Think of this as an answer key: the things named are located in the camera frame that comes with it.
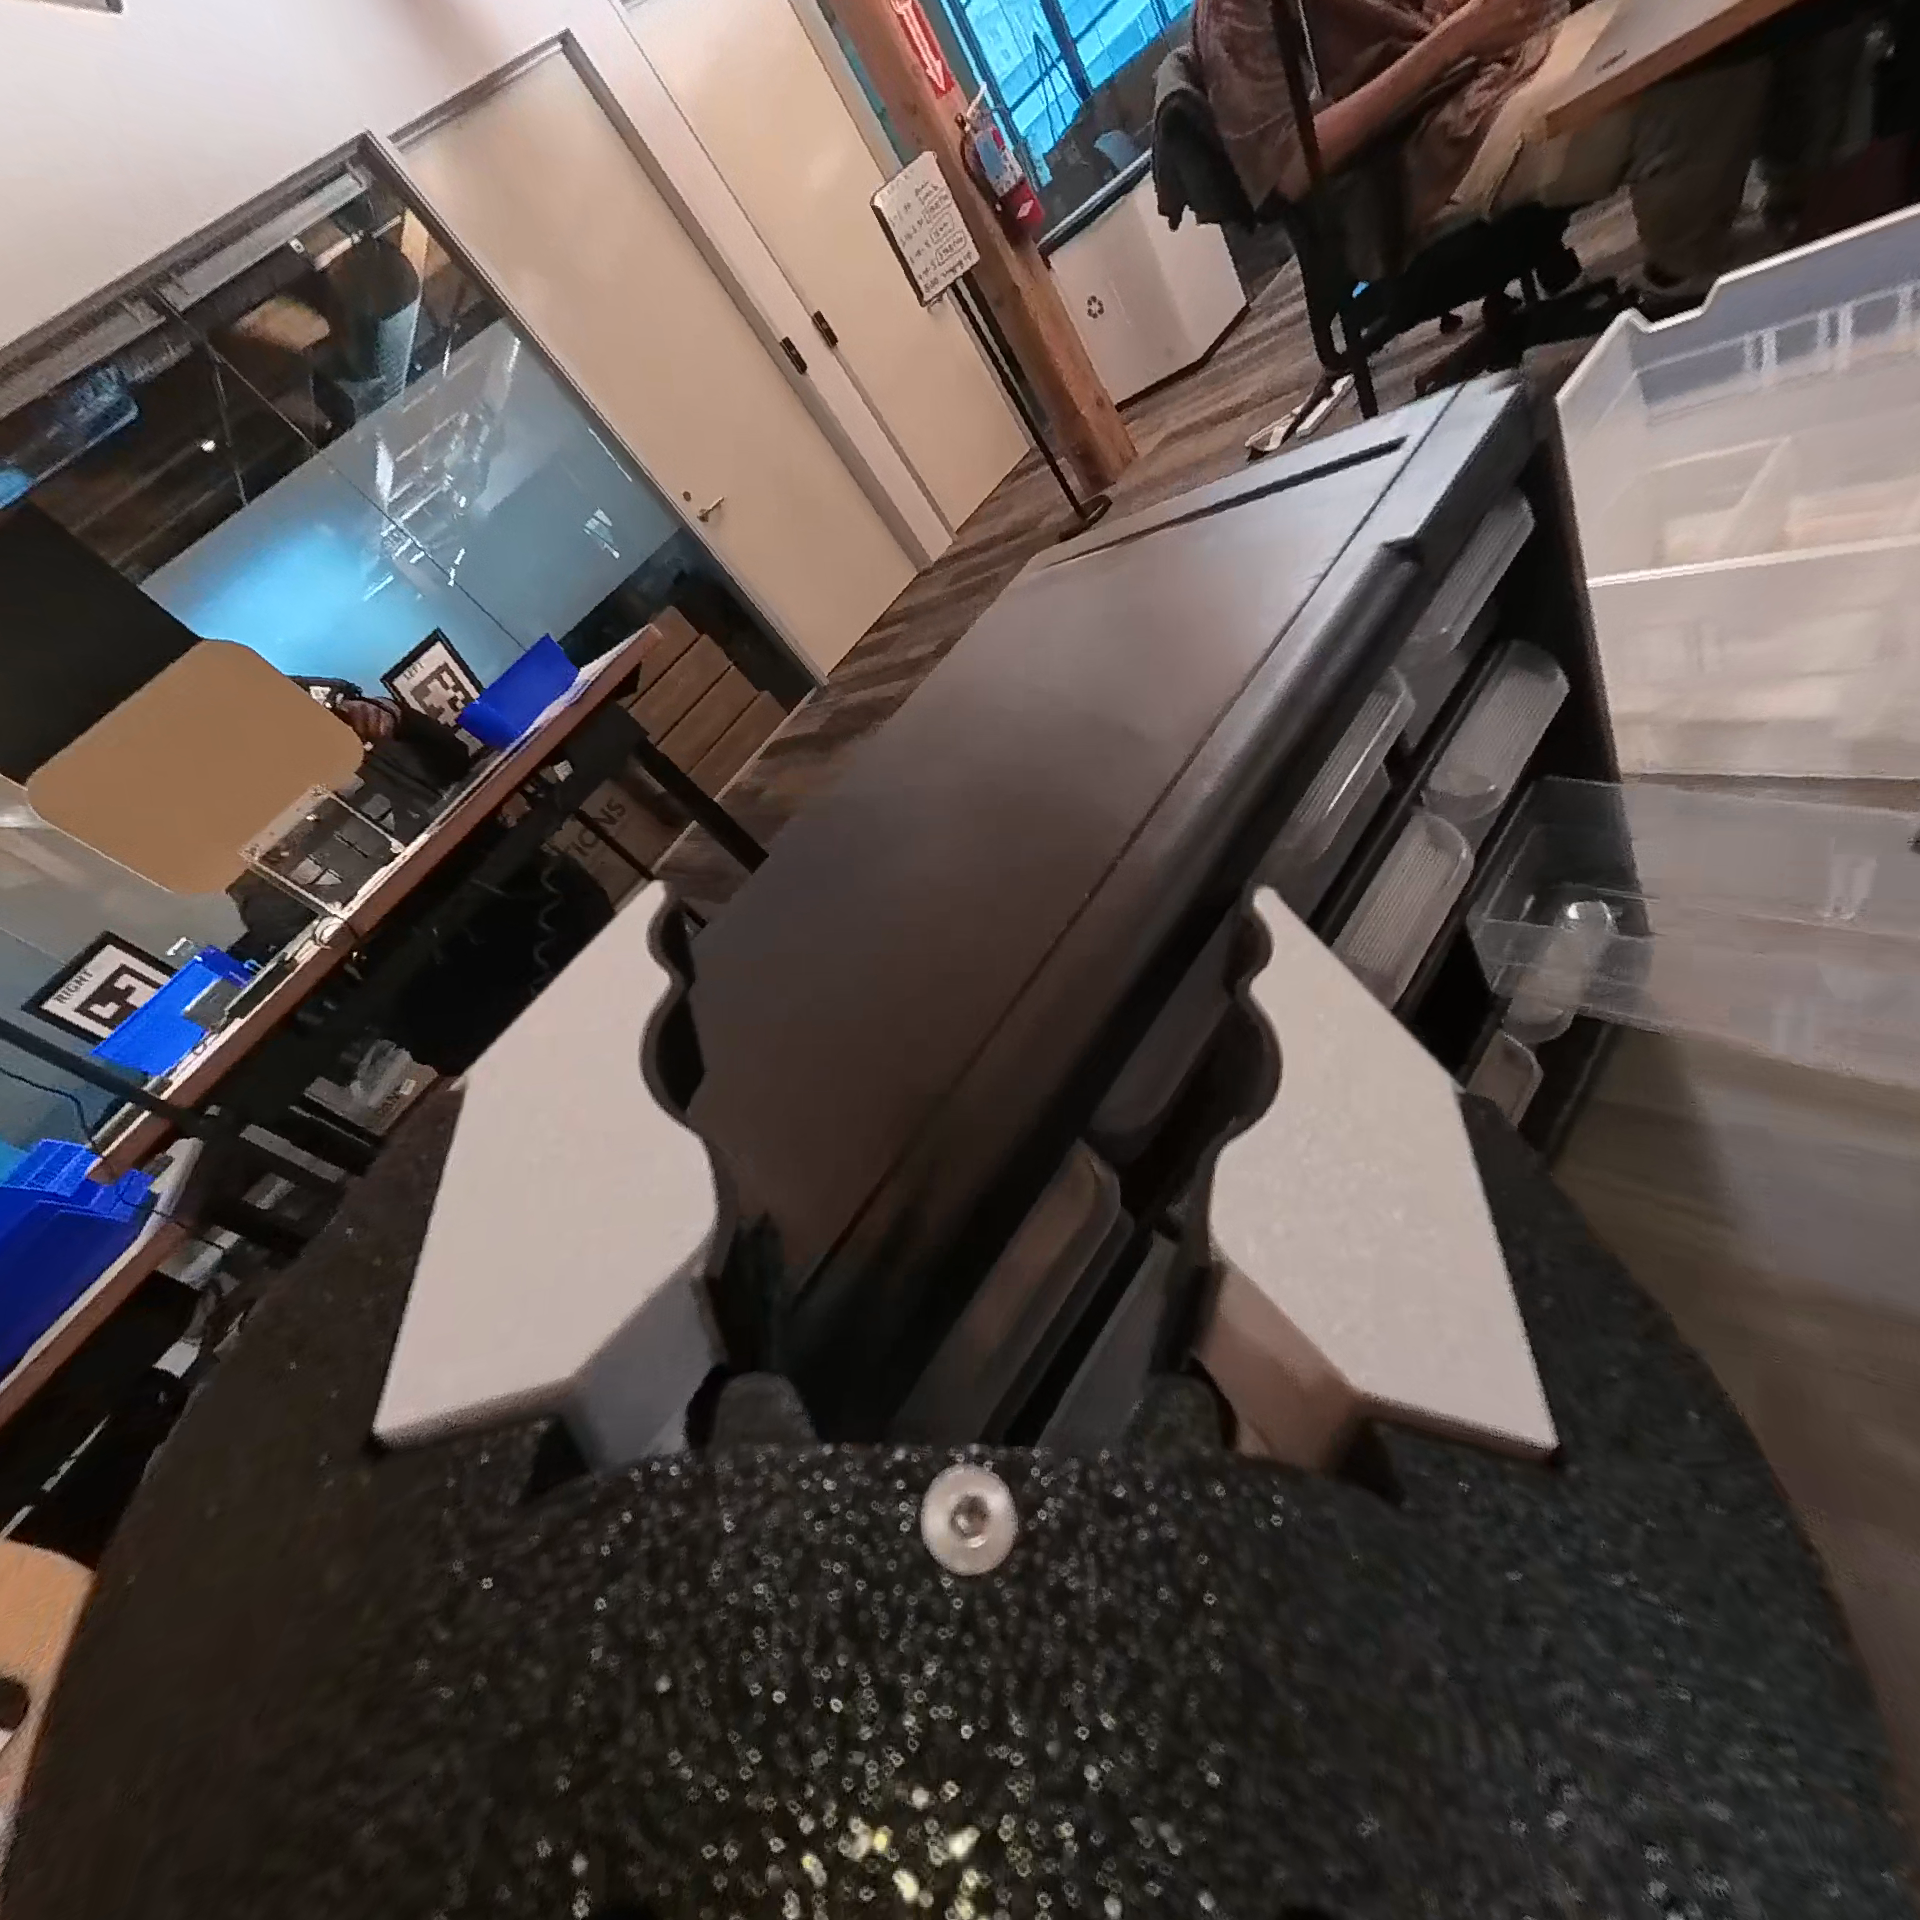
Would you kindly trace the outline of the clear acrylic stand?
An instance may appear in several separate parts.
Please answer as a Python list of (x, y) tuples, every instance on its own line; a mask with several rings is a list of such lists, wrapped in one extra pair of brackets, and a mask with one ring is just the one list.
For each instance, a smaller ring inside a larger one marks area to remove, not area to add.
[(242, 846), (245, 872), (318, 917), (353, 911), (353, 903), (396, 862), (404, 842), (341, 793), (314, 786)]

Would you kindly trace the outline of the small blue bin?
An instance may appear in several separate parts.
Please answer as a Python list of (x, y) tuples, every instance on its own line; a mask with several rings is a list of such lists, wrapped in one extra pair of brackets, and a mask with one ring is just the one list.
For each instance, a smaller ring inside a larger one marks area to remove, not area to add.
[(541, 634), (515, 662), (488, 682), (451, 721), (490, 751), (506, 751), (528, 735), (541, 718), (572, 700), (581, 666), (557, 639)]
[(253, 973), (222, 948), (200, 948), (92, 1057), (149, 1078), (171, 1072), (229, 1018)]

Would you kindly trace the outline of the red fire extinguisher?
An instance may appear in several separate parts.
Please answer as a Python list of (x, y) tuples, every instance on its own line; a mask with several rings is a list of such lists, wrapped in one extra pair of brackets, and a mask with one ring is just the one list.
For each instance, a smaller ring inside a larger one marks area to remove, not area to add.
[(1036, 246), (1048, 220), (1045, 206), (986, 94), (973, 98), (958, 129), (968, 170), (993, 204), (998, 224), (1018, 244)]

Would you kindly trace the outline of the black white tag sign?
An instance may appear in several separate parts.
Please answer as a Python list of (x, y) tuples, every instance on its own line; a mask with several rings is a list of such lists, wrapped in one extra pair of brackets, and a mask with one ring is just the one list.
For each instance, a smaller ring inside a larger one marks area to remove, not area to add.
[(102, 930), (54, 973), (44, 978), (21, 1009), (85, 1047), (108, 1040), (178, 970), (129, 934)]
[(401, 709), (449, 730), (461, 729), (466, 709), (482, 695), (482, 680), (442, 628), (424, 634), (379, 682)]

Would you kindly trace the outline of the wooden edged desk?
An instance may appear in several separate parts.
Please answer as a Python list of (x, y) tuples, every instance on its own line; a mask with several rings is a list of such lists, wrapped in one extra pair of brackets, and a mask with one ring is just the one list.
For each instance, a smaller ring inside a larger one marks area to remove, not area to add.
[(620, 700), (638, 682), (645, 628), (589, 662), (572, 700), (528, 735), (482, 756), (353, 911), (321, 917), (202, 1047), (102, 1121), (96, 1181), (150, 1168), (184, 1137), (240, 1135), (252, 1124), (280, 1132), (306, 1088), (332, 1076), (355, 1040), (386, 1025), (394, 999), (443, 942), (632, 753), (739, 868), (763, 864), (765, 846), (745, 822), (708, 800), (622, 710)]

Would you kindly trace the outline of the white door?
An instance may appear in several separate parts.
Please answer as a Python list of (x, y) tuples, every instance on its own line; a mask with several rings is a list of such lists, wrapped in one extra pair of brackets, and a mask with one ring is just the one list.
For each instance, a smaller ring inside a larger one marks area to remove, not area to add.
[(515, 319), (819, 685), (914, 576), (718, 254), (562, 34), (420, 122), (401, 161)]
[(874, 197), (899, 154), (812, 2), (638, 2), (628, 24), (708, 161), (925, 497), (944, 550), (1026, 454), (953, 294), (923, 303)]

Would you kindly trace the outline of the whiteboard sign stand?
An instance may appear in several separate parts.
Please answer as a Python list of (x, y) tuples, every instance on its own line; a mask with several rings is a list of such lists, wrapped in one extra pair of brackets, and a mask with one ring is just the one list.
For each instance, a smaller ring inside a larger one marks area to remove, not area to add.
[[(979, 248), (962, 209), (932, 152), (908, 161), (899, 173), (882, 180), (872, 197), (874, 217), (921, 309), (950, 298), (956, 290), (973, 296), (973, 270)], [(1086, 532), (1113, 506), (1107, 493), (1078, 493), (1064, 462), (1049, 445), (1038, 409), (1030, 405), (1010, 360), (993, 343), (986, 346), (987, 366), (998, 382), (1019, 420), (1029, 445), (1041, 454), (1045, 471), (1060, 490), (1073, 517), (1070, 530), (1059, 540), (1068, 542)]]

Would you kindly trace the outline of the beige rounded wooden board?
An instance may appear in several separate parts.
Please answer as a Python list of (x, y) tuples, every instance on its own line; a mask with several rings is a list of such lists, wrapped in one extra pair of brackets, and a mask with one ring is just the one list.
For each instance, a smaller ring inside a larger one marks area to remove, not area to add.
[(366, 745), (270, 660), (200, 639), (25, 781), (51, 828), (178, 895), (214, 895)]

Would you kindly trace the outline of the black monitor screen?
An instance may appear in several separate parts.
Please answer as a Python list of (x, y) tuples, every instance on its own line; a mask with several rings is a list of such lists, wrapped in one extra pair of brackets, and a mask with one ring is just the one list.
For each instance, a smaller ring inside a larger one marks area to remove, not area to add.
[(59, 520), (4, 506), (3, 776), (25, 783), (196, 641)]

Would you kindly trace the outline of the white recycling bin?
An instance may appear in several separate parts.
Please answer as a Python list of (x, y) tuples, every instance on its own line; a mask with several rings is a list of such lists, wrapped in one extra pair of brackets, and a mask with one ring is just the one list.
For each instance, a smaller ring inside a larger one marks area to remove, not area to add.
[(1222, 231), (1193, 217), (1168, 226), (1150, 180), (1048, 262), (1116, 405), (1196, 367), (1246, 309)]

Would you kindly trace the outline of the large clear plastic bin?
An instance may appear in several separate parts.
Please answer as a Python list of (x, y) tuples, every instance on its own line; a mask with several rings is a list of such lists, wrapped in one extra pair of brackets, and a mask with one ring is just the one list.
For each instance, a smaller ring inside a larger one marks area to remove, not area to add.
[(1620, 316), (1556, 393), (1637, 776), (1918, 776), (1918, 207)]

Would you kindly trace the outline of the office chair with grey jacket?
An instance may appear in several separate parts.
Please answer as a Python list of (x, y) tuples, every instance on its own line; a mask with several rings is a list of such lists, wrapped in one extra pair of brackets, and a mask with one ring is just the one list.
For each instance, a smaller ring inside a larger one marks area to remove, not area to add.
[(1469, 217), (1417, 244), (1403, 229), (1389, 151), (1365, 151), (1333, 173), (1310, 129), (1304, 145), (1305, 198), (1251, 204), (1193, 48), (1180, 46), (1161, 61), (1150, 149), (1161, 220), (1173, 231), (1184, 221), (1229, 233), (1283, 231), (1304, 284), (1318, 375), (1283, 423), (1251, 436), (1251, 456), (1312, 431), (1341, 400), (1354, 400), (1365, 418), (1377, 416), (1374, 359), (1421, 325), (1458, 336), (1414, 389), (1432, 393), (1516, 367), (1533, 346), (1589, 337), (1620, 309), (1618, 281), (1585, 271), (1568, 242), (1565, 209), (1523, 206), (1496, 220)]

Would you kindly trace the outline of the black drawer cabinet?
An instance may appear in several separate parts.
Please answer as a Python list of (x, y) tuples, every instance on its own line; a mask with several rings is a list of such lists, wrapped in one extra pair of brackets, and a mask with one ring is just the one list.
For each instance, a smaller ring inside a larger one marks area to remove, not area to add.
[(908, 1390), (1066, 1170), (1107, 1073), (1257, 871), (1362, 700), (1518, 490), (1498, 632), (1572, 689), (1477, 856), (1440, 993), (1507, 1009), (1467, 911), (1531, 780), (1618, 776), (1553, 400), (1486, 375), (1029, 562), (693, 942), (690, 1114), (774, 1273), (729, 1345), (832, 1442)]

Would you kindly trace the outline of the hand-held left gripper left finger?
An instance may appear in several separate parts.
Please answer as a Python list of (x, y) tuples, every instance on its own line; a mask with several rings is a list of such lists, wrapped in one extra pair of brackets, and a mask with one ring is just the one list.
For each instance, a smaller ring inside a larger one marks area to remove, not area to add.
[(681, 1450), (722, 1357), (728, 1209), (657, 1028), (683, 924), (642, 884), (464, 1073), (373, 1438), (417, 1448), (531, 1418), (586, 1462)]

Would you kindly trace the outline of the wooden pillar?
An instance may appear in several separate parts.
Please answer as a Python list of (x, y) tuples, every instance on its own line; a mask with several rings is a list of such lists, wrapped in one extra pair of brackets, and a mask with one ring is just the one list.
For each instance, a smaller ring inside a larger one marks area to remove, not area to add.
[(1134, 466), (1136, 444), (1097, 375), (1030, 221), (1003, 194), (976, 151), (976, 113), (962, 82), (914, 2), (832, 2), (891, 127), (910, 154), (931, 152), (976, 244), (979, 298), (993, 312), (1076, 481), (1101, 501)]

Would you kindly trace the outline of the grey top desk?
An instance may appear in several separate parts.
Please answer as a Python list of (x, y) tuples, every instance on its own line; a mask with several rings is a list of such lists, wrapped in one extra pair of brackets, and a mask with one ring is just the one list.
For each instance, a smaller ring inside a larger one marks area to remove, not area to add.
[(1795, 8), (1795, 2), (1593, 2), (1568, 18), (1572, 65), (1544, 132), (1571, 134)]

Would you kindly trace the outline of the stack of blue bins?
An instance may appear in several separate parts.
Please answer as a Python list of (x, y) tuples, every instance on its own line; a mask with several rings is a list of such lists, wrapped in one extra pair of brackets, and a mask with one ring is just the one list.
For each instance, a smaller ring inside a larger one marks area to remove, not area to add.
[(3, 1181), (3, 1373), (9, 1375), (137, 1238), (156, 1180), (96, 1181), (85, 1142), (41, 1137)]

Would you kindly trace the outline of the single clear plastic drawer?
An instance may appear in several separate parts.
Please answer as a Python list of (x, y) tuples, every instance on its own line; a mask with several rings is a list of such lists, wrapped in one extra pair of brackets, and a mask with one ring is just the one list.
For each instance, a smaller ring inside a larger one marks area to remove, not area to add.
[(1531, 1014), (1915, 1084), (1915, 818), (1678, 783), (1537, 781), (1467, 933)]

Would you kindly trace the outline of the stack of cardboard boxes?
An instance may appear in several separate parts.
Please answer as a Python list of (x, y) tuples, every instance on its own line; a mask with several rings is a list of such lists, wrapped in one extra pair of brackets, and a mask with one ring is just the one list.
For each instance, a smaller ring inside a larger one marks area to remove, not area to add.
[[(724, 793), (786, 718), (777, 695), (761, 688), (721, 638), (676, 607), (664, 607), (648, 621), (638, 682), (620, 706), (708, 800)], [(689, 822), (683, 805), (632, 753), (549, 838), (549, 848), (582, 868), (612, 905), (625, 905), (657, 874)]]

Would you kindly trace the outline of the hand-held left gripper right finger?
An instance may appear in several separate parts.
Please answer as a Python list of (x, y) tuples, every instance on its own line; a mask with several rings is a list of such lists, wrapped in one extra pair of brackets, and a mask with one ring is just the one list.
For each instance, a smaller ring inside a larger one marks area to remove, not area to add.
[(1547, 1460), (1558, 1433), (1457, 1081), (1283, 903), (1246, 982), (1281, 1081), (1213, 1164), (1196, 1354), (1236, 1448), (1330, 1472), (1372, 1422)]

